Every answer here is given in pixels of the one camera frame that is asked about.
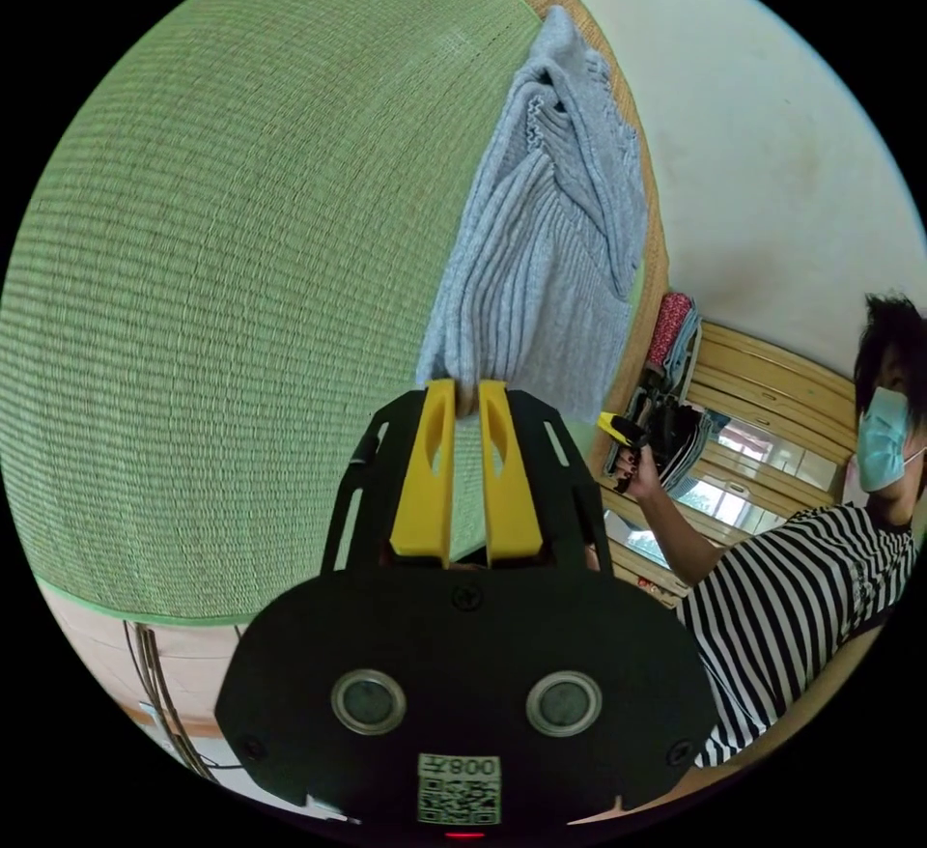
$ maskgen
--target striped shirt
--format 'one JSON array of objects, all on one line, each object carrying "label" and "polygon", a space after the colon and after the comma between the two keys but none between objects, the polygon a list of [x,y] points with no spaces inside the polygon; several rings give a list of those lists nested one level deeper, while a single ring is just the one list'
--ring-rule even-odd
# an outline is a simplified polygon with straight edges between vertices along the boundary
[{"label": "striped shirt", "polygon": [[695,760],[722,764],[779,720],[849,639],[881,624],[911,574],[910,526],[846,504],[745,539],[677,607],[719,723]]}]

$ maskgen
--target wire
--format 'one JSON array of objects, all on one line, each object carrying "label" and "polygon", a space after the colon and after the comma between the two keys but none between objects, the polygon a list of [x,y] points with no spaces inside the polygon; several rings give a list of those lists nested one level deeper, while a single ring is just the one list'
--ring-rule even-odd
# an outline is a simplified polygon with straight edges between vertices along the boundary
[{"label": "wire", "polygon": [[[170,711],[172,704],[170,702],[170,694],[167,692],[163,680],[159,683],[158,678],[154,672],[154,660],[150,651],[151,645],[156,644],[153,642],[153,640],[154,634],[151,633],[148,627],[142,626],[138,623],[135,624],[135,642],[138,646],[138,654],[141,665],[143,666],[145,674],[148,677],[152,705],[156,709],[157,713],[161,716],[161,720],[164,722],[165,728],[170,730],[171,744],[174,746],[177,754],[181,757],[183,763],[195,774],[199,774],[202,777],[205,777],[206,774],[202,773],[201,771],[202,766],[199,764],[195,749],[186,740],[186,735],[183,731],[183,726],[181,725],[180,720],[176,716],[171,717],[174,721],[172,729],[164,715],[165,707],[168,707],[168,710]],[[162,692],[165,694],[163,700],[161,698]]]},{"label": "wire", "polygon": [[123,634],[126,637],[126,647],[128,648],[129,655],[132,657],[132,664],[135,666],[135,673],[138,676],[139,683],[142,685],[142,690],[145,692],[145,696],[151,701],[150,705],[154,710],[155,723],[160,728],[161,732],[167,737],[168,744],[174,753],[179,757],[184,766],[194,773],[199,773],[196,768],[196,762],[192,759],[192,755],[190,755],[188,750],[184,748],[180,737],[172,731],[170,725],[167,722],[167,719],[164,717],[164,710],[161,705],[160,695],[155,686],[155,681],[147,670],[148,664],[145,659],[145,645],[142,635],[142,628],[136,624],[134,629],[135,641],[138,644],[139,658],[141,659],[141,663],[145,664],[146,670],[142,670],[142,665],[139,662],[139,658],[136,658],[135,656],[135,647],[132,645],[128,634],[128,622],[125,619],[123,620]]},{"label": "wire", "polygon": [[139,641],[142,643],[140,650],[143,659],[147,663],[146,668],[152,672],[154,683],[164,694],[164,706],[167,708],[168,716],[170,716],[174,723],[174,727],[177,729],[178,740],[183,746],[188,760],[193,765],[193,770],[199,774],[200,777],[205,777],[213,783],[218,783],[218,780],[215,779],[209,768],[203,763],[199,751],[193,747],[193,743],[186,734],[186,729],[183,728],[183,723],[181,722],[180,716],[178,716],[177,708],[174,706],[174,702],[168,691],[167,681],[164,678],[164,671],[161,668],[161,660],[157,653],[157,642],[155,640],[154,631],[147,626],[136,627],[136,629],[139,632]]},{"label": "wire", "polygon": [[[235,627],[235,632],[238,635],[238,637],[241,638],[241,632],[238,626]],[[145,691],[145,695],[152,701],[152,706],[155,709],[158,709],[160,704],[154,703],[155,697],[153,696],[153,690],[152,690],[152,686],[150,683],[150,679],[145,677],[145,675],[142,673],[142,668],[138,663],[138,659],[135,657],[135,648],[132,645],[131,640],[129,638],[128,622],[125,619],[123,620],[123,635],[126,637],[126,648],[128,649],[129,655],[132,657],[132,664],[135,667],[135,674],[138,677],[139,683],[142,685],[142,688]],[[176,743],[173,741],[174,737],[172,736],[171,738],[172,738],[172,741],[170,743],[171,747],[174,750],[177,750],[183,753],[181,749],[177,748]],[[195,751],[195,754],[203,762],[203,764],[207,768],[209,768],[211,771],[243,771],[244,770],[243,765],[240,765],[240,764],[218,764],[212,758],[209,758],[204,754],[200,754],[199,751]]]}]

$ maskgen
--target wooden cabinet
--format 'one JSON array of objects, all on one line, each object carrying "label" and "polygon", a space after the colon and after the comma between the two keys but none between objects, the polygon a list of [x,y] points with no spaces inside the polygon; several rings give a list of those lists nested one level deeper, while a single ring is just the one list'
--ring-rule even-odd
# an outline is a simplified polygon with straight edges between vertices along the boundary
[{"label": "wooden cabinet", "polygon": [[[856,448],[852,382],[777,346],[705,323],[687,400],[729,418],[690,471],[687,492],[674,501],[710,541],[736,545],[800,510],[840,502]],[[621,568],[668,593],[685,594],[648,539],[637,504],[608,488],[601,466],[593,473],[603,484],[605,509],[637,529],[622,548]]]}]

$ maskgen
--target face mask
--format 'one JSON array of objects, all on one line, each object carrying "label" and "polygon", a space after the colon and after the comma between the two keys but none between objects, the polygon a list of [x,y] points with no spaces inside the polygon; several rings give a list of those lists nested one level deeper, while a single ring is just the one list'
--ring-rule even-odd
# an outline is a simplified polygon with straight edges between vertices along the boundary
[{"label": "face mask", "polygon": [[908,398],[897,391],[877,387],[869,410],[859,422],[857,464],[859,486],[867,493],[881,491],[900,481],[905,465],[924,450],[904,457],[908,438]]}]

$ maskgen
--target person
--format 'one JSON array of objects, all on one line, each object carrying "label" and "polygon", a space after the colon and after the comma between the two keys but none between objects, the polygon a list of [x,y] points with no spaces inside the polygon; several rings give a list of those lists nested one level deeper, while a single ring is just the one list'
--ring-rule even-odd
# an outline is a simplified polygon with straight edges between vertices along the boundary
[{"label": "person", "polygon": [[912,571],[914,507],[927,485],[927,319],[905,297],[866,299],[854,371],[864,507],[798,513],[720,549],[660,486],[653,454],[619,470],[671,570],[719,722],[695,759],[717,767],[785,717],[841,649],[873,638]]}]

